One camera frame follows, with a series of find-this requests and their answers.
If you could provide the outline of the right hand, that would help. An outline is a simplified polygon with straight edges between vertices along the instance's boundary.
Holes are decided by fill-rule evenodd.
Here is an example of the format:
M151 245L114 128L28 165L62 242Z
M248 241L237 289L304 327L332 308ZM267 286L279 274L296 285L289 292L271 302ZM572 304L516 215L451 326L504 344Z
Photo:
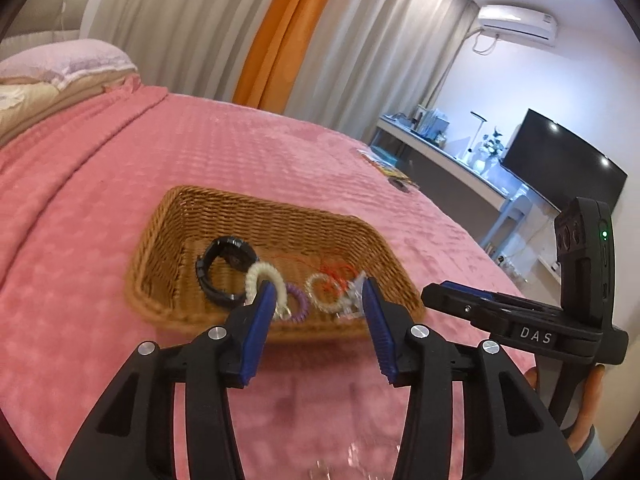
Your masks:
M598 364L590 370L582 390L582 404L576 418L574 428L566 438L567 444L576 454L587 442L591 427L597 415L598 406L602 398L602 382L605 367Z

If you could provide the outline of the grey sleeved right forearm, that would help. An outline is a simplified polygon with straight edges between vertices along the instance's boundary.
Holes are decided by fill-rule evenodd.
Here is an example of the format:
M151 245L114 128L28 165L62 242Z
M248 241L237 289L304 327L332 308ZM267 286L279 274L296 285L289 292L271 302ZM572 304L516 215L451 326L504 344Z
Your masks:
M595 426L590 428L585 443L575 457L584 480L591 480L608 461L608 453L600 442Z

